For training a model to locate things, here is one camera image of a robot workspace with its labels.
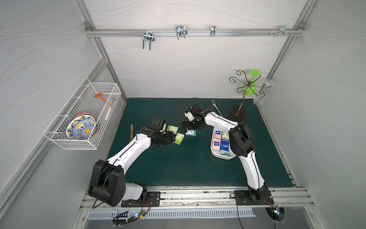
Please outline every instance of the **blue tissue pack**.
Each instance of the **blue tissue pack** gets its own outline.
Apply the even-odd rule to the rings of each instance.
[[[230,156],[229,141],[221,139],[220,153],[222,155]]]

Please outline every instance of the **vent grille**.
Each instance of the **vent grille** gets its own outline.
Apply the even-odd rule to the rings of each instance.
[[[128,212],[121,218],[129,218],[140,211],[133,210],[92,210],[89,220],[113,219],[116,215]],[[142,219],[178,219],[178,218],[235,218],[236,208],[201,208],[201,209],[151,209]],[[239,208],[239,217],[255,217],[252,208]]]

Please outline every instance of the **mounting plate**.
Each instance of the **mounting plate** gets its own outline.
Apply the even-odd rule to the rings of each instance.
[[[235,201],[236,201],[237,205],[239,205],[239,206],[254,205],[249,200],[250,197],[249,197],[248,190],[235,190],[234,194],[235,194]],[[271,192],[268,190],[268,192],[266,192],[266,194],[264,195],[262,201],[260,201],[259,203],[255,204],[255,205],[268,205],[267,203],[264,202],[265,199],[268,200],[268,202],[270,202],[271,204],[275,204],[275,202],[273,201]]]
[[[147,197],[150,199],[150,207],[159,207],[160,205],[160,192],[147,192]],[[149,202],[146,201],[143,207],[148,207]],[[121,207],[141,207],[141,205],[134,200],[123,200]]]
[[[228,119],[234,122],[242,122],[245,119],[246,111],[244,107],[242,107],[239,111],[239,116],[236,116],[235,114],[238,112],[238,110],[239,110],[238,105],[232,106],[229,112]]]

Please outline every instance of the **white tray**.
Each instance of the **white tray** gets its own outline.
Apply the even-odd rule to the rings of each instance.
[[[231,151],[231,149],[230,149],[230,144],[229,144],[229,152],[230,152],[230,156],[225,156],[225,155],[222,155],[221,153],[220,153],[220,151],[219,150],[216,150],[216,149],[213,149],[212,148],[212,143],[213,143],[213,135],[215,134],[215,128],[213,128],[213,132],[212,132],[212,138],[211,138],[211,153],[212,153],[212,155],[214,155],[215,157],[217,157],[217,158],[221,158],[221,159],[225,159],[225,160],[230,160],[230,159],[232,159],[232,158],[234,158],[235,156],[236,156],[236,154],[235,153],[233,153],[232,151]]]

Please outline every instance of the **dark green table mat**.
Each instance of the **dark green table mat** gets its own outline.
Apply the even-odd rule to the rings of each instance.
[[[211,99],[202,99],[216,113]],[[191,104],[204,104],[198,99],[129,98],[127,106],[113,141],[109,157],[124,148],[130,141],[130,125],[136,131],[151,123],[154,110],[156,116],[165,118],[167,125],[179,127],[188,119],[184,112]],[[227,118],[233,105],[240,105],[241,99],[215,99],[222,115]],[[253,99],[246,99],[245,121],[255,141],[255,156],[262,177],[269,187],[293,186],[286,169],[273,144]],[[197,130],[197,136],[185,136],[181,145],[165,145],[161,151],[152,147],[145,150],[126,173],[126,182],[146,186],[246,186],[247,178],[238,157],[231,160],[216,158],[211,154],[210,144],[213,127]]]

